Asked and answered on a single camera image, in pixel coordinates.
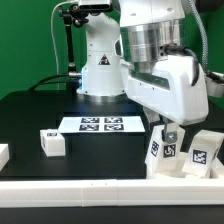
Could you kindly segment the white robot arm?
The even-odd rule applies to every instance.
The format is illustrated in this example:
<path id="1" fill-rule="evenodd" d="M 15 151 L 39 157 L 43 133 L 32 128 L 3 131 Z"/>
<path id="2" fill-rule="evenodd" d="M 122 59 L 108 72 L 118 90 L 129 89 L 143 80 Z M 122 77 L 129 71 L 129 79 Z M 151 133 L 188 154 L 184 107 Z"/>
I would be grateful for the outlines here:
<path id="1" fill-rule="evenodd" d="M 209 113 L 205 69 L 183 46 L 181 25 L 192 0 L 80 0 L 87 14 L 87 62 L 82 91 L 122 93 L 179 124 Z"/>

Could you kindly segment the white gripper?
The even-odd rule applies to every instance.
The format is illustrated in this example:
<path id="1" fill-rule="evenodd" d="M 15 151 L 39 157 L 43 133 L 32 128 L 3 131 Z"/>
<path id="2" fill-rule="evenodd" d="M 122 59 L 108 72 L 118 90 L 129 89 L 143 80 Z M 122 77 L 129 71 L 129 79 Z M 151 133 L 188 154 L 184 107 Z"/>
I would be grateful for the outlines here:
<path id="1" fill-rule="evenodd" d="M 121 60 L 120 65 L 125 93 L 131 100 L 145 106 L 143 111 L 149 129 L 160 121 L 159 114 L 164 116 L 164 142 L 177 142 L 178 124 L 195 124 L 207 117 L 209 107 L 204 73 L 200 70 L 196 84 L 192 85 L 194 69 L 191 56 L 169 55 L 166 60 L 158 61 L 149 75 L 151 81 L 135 78 L 132 63 Z"/>

